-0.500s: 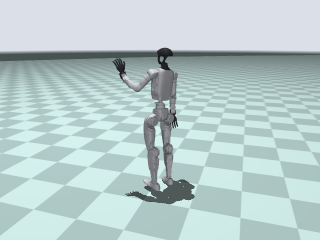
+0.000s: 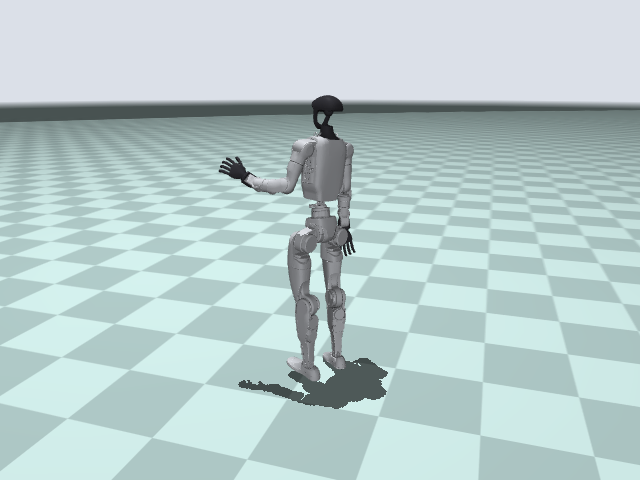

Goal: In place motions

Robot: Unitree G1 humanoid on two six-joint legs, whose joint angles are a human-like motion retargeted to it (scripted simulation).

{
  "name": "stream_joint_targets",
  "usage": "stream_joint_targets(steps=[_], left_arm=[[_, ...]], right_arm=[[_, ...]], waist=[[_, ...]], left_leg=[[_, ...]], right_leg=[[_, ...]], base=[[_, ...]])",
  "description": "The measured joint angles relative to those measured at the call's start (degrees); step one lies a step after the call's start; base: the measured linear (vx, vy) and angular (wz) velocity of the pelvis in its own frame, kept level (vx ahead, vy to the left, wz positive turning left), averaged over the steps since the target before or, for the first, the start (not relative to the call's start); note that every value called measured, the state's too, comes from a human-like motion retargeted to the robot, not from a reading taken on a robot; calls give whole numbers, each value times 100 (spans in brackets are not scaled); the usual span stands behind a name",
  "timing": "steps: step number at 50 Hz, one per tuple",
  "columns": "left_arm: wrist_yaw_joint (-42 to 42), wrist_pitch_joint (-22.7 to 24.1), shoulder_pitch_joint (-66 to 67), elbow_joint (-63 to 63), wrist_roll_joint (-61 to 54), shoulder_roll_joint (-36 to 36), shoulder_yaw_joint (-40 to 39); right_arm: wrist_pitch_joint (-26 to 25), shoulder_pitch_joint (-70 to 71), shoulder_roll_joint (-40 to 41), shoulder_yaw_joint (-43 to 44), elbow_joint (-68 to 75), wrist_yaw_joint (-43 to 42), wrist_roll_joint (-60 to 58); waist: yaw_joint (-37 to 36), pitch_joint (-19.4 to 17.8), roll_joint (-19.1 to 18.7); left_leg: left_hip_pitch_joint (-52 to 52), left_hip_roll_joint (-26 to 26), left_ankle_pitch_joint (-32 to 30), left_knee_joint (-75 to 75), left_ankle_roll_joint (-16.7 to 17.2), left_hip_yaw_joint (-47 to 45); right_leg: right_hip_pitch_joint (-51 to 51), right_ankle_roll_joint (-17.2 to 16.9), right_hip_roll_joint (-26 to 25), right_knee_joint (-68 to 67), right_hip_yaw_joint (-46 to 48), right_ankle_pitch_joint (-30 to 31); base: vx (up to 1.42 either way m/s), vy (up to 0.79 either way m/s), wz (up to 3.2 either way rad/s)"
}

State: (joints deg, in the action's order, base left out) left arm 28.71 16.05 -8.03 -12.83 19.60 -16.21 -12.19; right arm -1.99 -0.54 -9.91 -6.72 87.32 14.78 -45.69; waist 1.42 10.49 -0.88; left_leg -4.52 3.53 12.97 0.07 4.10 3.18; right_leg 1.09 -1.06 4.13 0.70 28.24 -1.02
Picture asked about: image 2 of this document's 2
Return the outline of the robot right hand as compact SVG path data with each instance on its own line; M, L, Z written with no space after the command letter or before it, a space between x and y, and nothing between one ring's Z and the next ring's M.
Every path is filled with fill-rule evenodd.
M340 218L338 219L338 226L341 226ZM347 250L348 250L349 255L351 255L351 251L350 251L350 247L349 247L349 242L350 242L350 245L351 245L352 251L353 251L354 253L355 253L355 250L354 250L354 246L353 246L353 242L352 242L352 235L351 235L351 233L348 231L348 229L350 229L350 220L349 220L349 226L348 226L348 227L342 227L342 228L346 229L346 230L347 230L347 232L348 232L348 238L347 238L347 241L346 241L346 243L345 243L345 244L347 245ZM343 245L343 251L344 251L345 256L347 256L347 253L346 253L346 246L345 246L345 244ZM339 247L341 248L341 251L342 251L342 246L339 246Z

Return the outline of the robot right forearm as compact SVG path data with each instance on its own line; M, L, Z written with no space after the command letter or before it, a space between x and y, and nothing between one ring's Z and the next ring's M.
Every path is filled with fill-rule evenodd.
M350 188L348 192L339 194L337 197L338 208L339 208L337 213L340 218L341 227L349 226L350 211L348 209L350 208L351 195L352 195L352 192Z

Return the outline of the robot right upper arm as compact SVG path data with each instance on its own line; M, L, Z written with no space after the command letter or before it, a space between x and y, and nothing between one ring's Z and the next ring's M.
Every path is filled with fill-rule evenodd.
M347 152L346 152L346 161L345 161L345 169L343 176L342 187L339 191L339 194L346 193L351 188L351 174L352 174L352 156L354 153L354 148L351 143L345 142Z

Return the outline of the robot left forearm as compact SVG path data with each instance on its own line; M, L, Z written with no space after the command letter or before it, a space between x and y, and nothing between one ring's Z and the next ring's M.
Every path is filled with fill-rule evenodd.
M288 182L284 178L269 180L261 179L260 177L254 177L253 175L249 174L244 181L257 192L268 192L272 195L278 192L283 192L288 187Z

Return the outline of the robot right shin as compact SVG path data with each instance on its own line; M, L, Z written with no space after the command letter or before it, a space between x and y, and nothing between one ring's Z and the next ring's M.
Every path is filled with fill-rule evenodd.
M341 288L340 288L341 289ZM337 356L337 352L341 355L342 351L342 334L345 328L345 292L341 289L343 295L343 302L340 307L330 307L327 305L327 320L328 327L331 333L332 355Z

